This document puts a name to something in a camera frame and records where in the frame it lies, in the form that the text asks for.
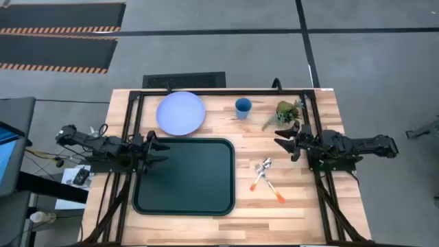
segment wooden tabletop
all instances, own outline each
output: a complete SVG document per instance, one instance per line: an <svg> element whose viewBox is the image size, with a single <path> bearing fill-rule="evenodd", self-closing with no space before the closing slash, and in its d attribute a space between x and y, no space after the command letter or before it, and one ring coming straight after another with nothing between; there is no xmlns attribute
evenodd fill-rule
<svg viewBox="0 0 439 247"><path fill-rule="evenodd" d="M127 89L113 91L106 118L106 135L121 136L129 92ZM252 101L253 107L247 120L243 121L235 115L235 101L240 97L201 96L206 107L206 118L202 126L190 134L191 137L225 138L235 146L236 204L232 212L223 217L140 215L132 208L130 195L123 245L325 243L316 186L305 155L292 163L290 155L273 141L277 137L274 134L277 127L270 126L265 131L261 130L262 125L275 112L279 101L293 103L299 100L298 96L246 96ZM316 90L316 97L323 129L343 132L334 91ZM155 130L159 137L167 137L156 122L156 109L163 98L145 98L141 118L142 135ZM136 103L133 109L132 125ZM267 157L272 158L267 177L286 199L285 204L277 202L276 196L264 181L257 185L254 192L250 191L257 175L254 166ZM82 222L84 236L88 236L95 227L106 176L97 174L91 183ZM370 238L357 182L346 172L333 172L333 176L340 209L361 235ZM108 206L111 182L112 178L108 183L102 215ZM336 239L334 219L331 213L329 215L333 237ZM110 240L115 239L118 216L119 212L112 221Z"/></svg>

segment blue plate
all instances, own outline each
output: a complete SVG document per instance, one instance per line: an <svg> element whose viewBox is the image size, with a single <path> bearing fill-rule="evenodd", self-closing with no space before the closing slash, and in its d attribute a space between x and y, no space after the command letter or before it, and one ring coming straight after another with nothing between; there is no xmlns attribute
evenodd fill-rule
<svg viewBox="0 0 439 247"><path fill-rule="evenodd" d="M201 99L190 92L171 93L160 102L156 112L158 126L168 134L180 136L201 126L206 109Z"/></svg>

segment black cable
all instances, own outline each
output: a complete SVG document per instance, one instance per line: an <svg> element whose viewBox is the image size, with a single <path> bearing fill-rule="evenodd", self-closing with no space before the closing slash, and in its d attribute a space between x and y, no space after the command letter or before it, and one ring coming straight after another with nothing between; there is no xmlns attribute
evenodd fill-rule
<svg viewBox="0 0 439 247"><path fill-rule="evenodd" d="M357 178L357 176L356 175L354 175L354 173L352 173L352 172L349 172L349 171L346 171L349 175L351 175L356 181L357 181L357 184L358 184L358 186L359 186L359 180L358 180L358 178Z"/></svg>
<svg viewBox="0 0 439 247"><path fill-rule="evenodd" d="M76 157L75 157L76 155L80 155L80 156L84 157L83 154L85 154L85 153L87 153L87 151L83 151L82 153L79 153L79 154L74 154L74 155L72 155L71 157L72 157L72 158L76 158Z"/></svg>
<svg viewBox="0 0 439 247"><path fill-rule="evenodd" d="M104 191L102 192L102 197L101 197L101 204L99 205L99 211L97 212L96 226L99 224L99 219L101 217L102 205L104 203L105 193L107 192L107 185L108 185L108 181L110 180L110 175L111 173L109 172L107 175L107 179L105 180Z"/></svg>
<svg viewBox="0 0 439 247"><path fill-rule="evenodd" d="M87 158L87 157L85 157L84 155L83 155L83 153L85 153L85 151L84 152L82 152L82 153L78 153L78 152L76 152L75 150L73 150L73 149L71 149L71 148L68 148L68 147L66 147L65 145L64 146L62 146L63 148L65 148L65 149L67 149L68 151L70 151L70 152L72 152L72 153L75 153L73 156L75 156L75 155L80 155L80 156L82 156L82 157L84 157L84 158Z"/></svg>
<svg viewBox="0 0 439 247"><path fill-rule="evenodd" d="M108 124L104 123L101 125L101 127L99 127L98 133L99 136L102 137L108 130Z"/></svg>
<svg viewBox="0 0 439 247"><path fill-rule="evenodd" d="M22 236L22 235L25 234L26 232L28 232L28 231L32 231L32 230L34 230L35 228L38 228L38 227L40 227L40 226L42 226L42 225L45 225L45 224L47 224L47 223L49 223L49 222L44 222L44 223L42 223L42 224L39 224L38 226L34 226L34 227L32 227L31 229L28 229L28 230L26 230L26 231L23 231L23 232L19 233L19 234L18 234L17 236L15 236L11 241L9 241L9 243L7 243L7 244L5 244L5 245L3 245L3 246L1 246L1 247L7 247L7 246L10 246L10 245L12 244L13 241L15 241L17 238L19 238L20 236Z"/></svg>
<svg viewBox="0 0 439 247"><path fill-rule="evenodd" d="M51 153L48 153L48 152L41 152L41 151L38 151L38 152L40 152L41 154L46 154L46 155L53 155L53 156L55 156L55 157L53 157L53 158L47 158L47 157L40 156L39 154L37 154L37 153L35 153L35 152L33 152L33 151L30 151L30 150L25 150L25 151L26 151L26 152L29 152L30 154L34 155L35 157L42 158L42 159L45 159L45 160L51 160L51 159L56 159L56 158L58 158L58 159L60 159L60 160L70 161L70 162L72 162L72 163L75 163L75 164L79 165L78 162L76 162L76 161L72 161L72 160L71 160L72 158L76 158L76 157L73 157L73 156L69 156L69 155L65 155L65 154L51 154Z"/></svg>
<svg viewBox="0 0 439 247"><path fill-rule="evenodd" d="M47 172L43 167L41 167L36 161L34 161L32 158L30 158L26 154L25 154L25 157L28 158L30 161L32 161L37 167L42 169L47 175L49 175L49 177L51 177L54 182L57 182L57 180L49 172Z"/></svg>
<svg viewBox="0 0 439 247"><path fill-rule="evenodd" d="M81 224L80 225L80 230L81 230L81 238L80 238L81 240L80 241L82 242L82 239L84 238L84 229L82 228L82 222L80 222L80 224Z"/></svg>
<svg viewBox="0 0 439 247"><path fill-rule="evenodd" d="M87 149L85 149L84 146L82 146L82 150L84 150L84 153L86 153L86 152L93 152L93 149L89 149L89 150L87 150Z"/></svg>
<svg viewBox="0 0 439 247"><path fill-rule="evenodd" d="M82 217L82 215L73 215L73 216L65 216L65 217L56 217L57 219L61 219L61 218L70 218L70 217ZM26 233L26 232L28 232L28 231L32 231L32 230L34 230L35 228L38 228L38 227L40 227L40 226L42 226L42 225L45 225L45 224L47 224L47 223L49 223L50 221L47 221L47 222L43 222L42 224L39 224L38 226L34 226L34 227L32 227L31 229L27 229L26 231L23 231L23 232L21 232L21 233L19 233L17 236L15 236L11 241L9 241L9 243L7 243L6 245L3 245L3 246L1 246L1 247L6 247L6 246L9 246L14 240L16 240L17 238L19 238L20 236L22 236L24 233Z"/></svg>

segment concrete floor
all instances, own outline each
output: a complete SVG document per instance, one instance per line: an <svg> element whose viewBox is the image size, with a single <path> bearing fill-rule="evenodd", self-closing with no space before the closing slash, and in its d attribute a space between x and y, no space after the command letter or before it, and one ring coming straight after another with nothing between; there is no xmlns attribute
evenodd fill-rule
<svg viewBox="0 0 439 247"><path fill-rule="evenodd" d="M73 0L12 0L12 3ZM439 27L434 0L304 0L309 28ZM131 0L122 30L298 28L292 0ZM439 34L313 34L321 87L334 88L350 137L388 134L400 154L368 156L358 167L372 237L387 244L437 246L439 144L405 131L439 113ZM113 89L139 88L143 75L225 71L228 87L310 87L300 34L124 37L106 75L0 71L0 97L108 101ZM65 124L80 130L105 121L107 105L37 102L30 139L59 152L54 137ZM62 170L53 165L51 173ZM25 161L23 170L37 167ZM36 246L71 244L78 224L37 234Z"/></svg>

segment green plant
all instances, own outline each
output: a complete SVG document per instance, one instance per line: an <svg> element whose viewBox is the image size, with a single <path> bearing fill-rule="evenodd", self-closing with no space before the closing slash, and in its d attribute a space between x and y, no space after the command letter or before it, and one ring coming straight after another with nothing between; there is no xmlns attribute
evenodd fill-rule
<svg viewBox="0 0 439 247"><path fill-rule="evenodd" d="M282 124L289 124L291 121L299 119L299 108L302 108L302 103L297 100L294 101L294 104L286 101L279 102L276 107L276 114L272 115L268 119L268 121L262 126L262 130L265 130L272 124L281 126Z"/></svg>

